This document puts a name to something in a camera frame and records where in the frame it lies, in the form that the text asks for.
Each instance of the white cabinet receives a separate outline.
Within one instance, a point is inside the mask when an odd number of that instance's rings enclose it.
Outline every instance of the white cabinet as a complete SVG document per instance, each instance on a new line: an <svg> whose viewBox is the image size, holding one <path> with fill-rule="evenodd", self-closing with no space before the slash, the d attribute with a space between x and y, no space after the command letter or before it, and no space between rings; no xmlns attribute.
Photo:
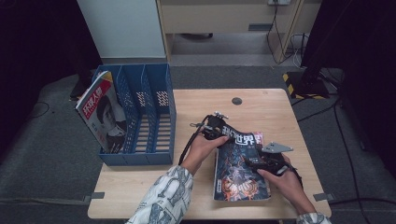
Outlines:
<svg viewBox="0 0 396 224"><path fill-rule="evenodd" d="M101 58L165 58L155 0L78 0Z"/></svg>

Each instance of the electrical outlet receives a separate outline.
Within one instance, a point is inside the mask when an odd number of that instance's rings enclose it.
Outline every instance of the electrical outlet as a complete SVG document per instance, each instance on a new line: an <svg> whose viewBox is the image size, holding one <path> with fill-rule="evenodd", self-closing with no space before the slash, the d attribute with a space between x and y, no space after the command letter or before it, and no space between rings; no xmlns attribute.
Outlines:
<svg viewBox="0 0 396 224"><path fill-rule="evenodd" d="M290 0L268 0L268 5L286 6L290 5Z"/></svg>

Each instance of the wooden table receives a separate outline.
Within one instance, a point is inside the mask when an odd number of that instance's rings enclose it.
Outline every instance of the wooden table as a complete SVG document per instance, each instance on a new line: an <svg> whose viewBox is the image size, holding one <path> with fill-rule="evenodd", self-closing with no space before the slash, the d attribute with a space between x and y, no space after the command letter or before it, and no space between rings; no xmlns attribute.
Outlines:
<svg viewBox="0 0 396 224"><path fill-rule="evenodd" d="M177 107L177 129L174 164L187 144L194 128L214 111L230 117L227 123L241 132L262 131L264 144L271 141L293 147L287 152L292 164L303 177L304 190L321 213L331 215L327 201L316 202L313 195L323 192L317 172L309 156L299 125L291 109L288 95L281 89L174 90ZM234 105L232 99L242 99ZM209 155L194 177L191 205L184 219L288 219L297 214L276 188L272 198L261 202L216 202L212 200L214 153ZM95 192L104 192L103 199L92 199L90 218L131 217L155 180L171 166L108 167L103 165Z"/></svg>

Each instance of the hand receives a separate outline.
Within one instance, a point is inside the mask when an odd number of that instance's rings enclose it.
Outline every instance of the hand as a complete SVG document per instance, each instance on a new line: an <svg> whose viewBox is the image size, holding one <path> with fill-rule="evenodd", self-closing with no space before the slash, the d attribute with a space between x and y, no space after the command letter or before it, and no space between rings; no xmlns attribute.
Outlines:
<svg viewBox="0 0 396 224"><path fill-rule="evenodd" d="M181 163L181 166L189 170L192 175L195 175L202 162L213 149L223 145L228 138L228 136L222 136L214 140L207 140L203 135L198 134L191 143L189 154Z"/></svg>
<svg viewBox="0 0 396 224"><path fill-rule="evenodd" d="M290 163L290 159L287 156L283 154L282 156L286 162ZM290 169L285 171L282 176L276 176L264 170L257 170L257 173L275 185L283 196L295 207L299 215L317 212L314 205L306 197L297 176Z"/></svg>

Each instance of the magazine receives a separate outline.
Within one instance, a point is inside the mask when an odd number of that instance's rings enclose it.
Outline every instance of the magazine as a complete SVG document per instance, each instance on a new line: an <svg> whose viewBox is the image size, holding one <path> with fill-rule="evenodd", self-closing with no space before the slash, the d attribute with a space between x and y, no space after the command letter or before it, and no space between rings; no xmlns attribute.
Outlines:
<svg viewBox="0 0 396 224"><path fill-rule="evenodd" d="M76 110L104 153L123 152L127 125L117 100L111 72L98 73L96 80L78 100Z"/></svg>
<svg viewBox="0 0 396 224"><path fill-rule="evenodd" d="M262 133L239 133L234 142L217 149L214 200L236 202L271 197L268 182L247 167L243 159L258 158L256 145L262 142Z"/></svg>

